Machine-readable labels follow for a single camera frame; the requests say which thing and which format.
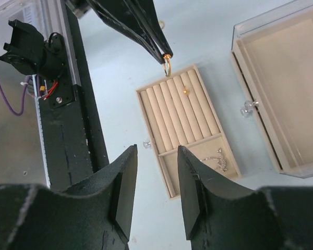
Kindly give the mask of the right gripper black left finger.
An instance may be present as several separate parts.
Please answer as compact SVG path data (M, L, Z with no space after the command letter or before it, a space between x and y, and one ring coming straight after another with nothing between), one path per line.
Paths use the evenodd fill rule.
M129 146L111 164L68 187L64 193L77 196L100 194L111 188L109 219L122 241L129 241L138 168L137 145Z

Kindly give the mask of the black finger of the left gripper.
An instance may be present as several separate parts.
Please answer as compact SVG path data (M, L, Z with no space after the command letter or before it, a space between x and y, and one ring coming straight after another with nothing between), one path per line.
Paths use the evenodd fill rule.
M154 1L125 1L125 4L138 22L138 31L133 32L136 42L140 42L153 57L173 57L172 49L160 27Z
M87 1L89 6L94 10L97 16L109 27L113 28L122 35L137 41L134 31L138 31L138 22L133 17L125 1ZM163 57L154 57L160 63L164 63Z

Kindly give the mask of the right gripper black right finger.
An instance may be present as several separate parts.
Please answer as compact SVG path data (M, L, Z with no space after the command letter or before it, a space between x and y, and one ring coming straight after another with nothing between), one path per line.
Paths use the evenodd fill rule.
M186 239L257 240L253 190L212 170L186 147L177 152Z

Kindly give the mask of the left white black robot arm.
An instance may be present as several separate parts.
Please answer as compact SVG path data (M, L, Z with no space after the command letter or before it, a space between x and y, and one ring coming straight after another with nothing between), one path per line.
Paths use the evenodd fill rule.
M173 52L160 27L153 1L66 1L77 16L92 9L109 27L130 38L171 74ZM66 63L61 45L55 48L33 25L0 16L0 60L24 75L37 74L47 80L59 79Z

